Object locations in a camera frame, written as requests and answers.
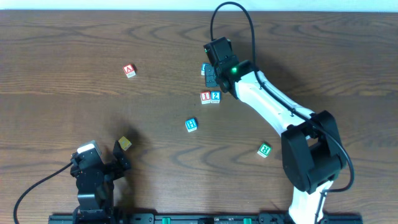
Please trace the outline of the blue number 2 block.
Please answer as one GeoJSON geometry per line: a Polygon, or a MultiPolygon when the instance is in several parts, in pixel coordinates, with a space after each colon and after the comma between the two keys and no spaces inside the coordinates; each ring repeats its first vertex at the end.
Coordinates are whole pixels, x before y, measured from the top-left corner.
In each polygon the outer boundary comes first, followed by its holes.
{"type": "Polygon", "coordinates": [[[211,103],[218,104],[221,101],[221,92],[212,91],[211,92],[211,103]]]}

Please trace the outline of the red letter I block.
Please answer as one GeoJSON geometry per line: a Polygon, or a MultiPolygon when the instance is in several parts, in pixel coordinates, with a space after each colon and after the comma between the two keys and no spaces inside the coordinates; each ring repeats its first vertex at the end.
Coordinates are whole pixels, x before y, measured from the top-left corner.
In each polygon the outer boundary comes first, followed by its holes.
{"type": "Polygon", "coordinates": [[[203,105],[211,103],[211,92],[210,91],[201,92],[200,93],[200,99],[201,99],[201,103],[203,105]]]}

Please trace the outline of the red letter A block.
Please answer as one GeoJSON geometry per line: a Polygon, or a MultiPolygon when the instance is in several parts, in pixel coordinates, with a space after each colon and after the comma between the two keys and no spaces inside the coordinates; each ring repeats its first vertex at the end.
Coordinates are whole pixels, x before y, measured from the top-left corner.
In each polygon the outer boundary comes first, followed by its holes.
{"type": "Polygon", "coordinates": [[[132,64],[127,64],[127,65],[123,66],[123,71],[124,71],[125,75],[127,76],[127,78],[132,78],[136,75],[135,68],[132,64]]]}

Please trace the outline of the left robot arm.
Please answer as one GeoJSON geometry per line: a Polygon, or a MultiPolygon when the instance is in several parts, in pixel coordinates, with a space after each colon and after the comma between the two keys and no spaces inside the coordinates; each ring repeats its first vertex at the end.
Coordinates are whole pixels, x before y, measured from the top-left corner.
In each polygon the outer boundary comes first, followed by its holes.
{"type": "Polygon", "coordinates": [[[84,220],[114,217],[114,181],[124,177],[131,163],[119,141],[114,143],[113,157],[105,164],[94,140],[80,146],[72,155],[70,174],[76,178],[77,197],[84,220]]]}

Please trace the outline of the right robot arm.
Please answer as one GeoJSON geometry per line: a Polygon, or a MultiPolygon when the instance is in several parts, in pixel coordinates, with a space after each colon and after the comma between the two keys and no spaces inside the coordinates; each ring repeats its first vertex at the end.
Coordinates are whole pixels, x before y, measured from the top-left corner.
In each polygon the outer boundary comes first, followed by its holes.
{"type": "Polygon", "coordinates": [[[294,186],[292,221],[321,223],[333,181],[351,164],[334,117],[292,101],[254,63],[240,62],[228,39],[215,39],[203,48],[221,90],[256,110],[281,137],[283,169],[294,186]]]}

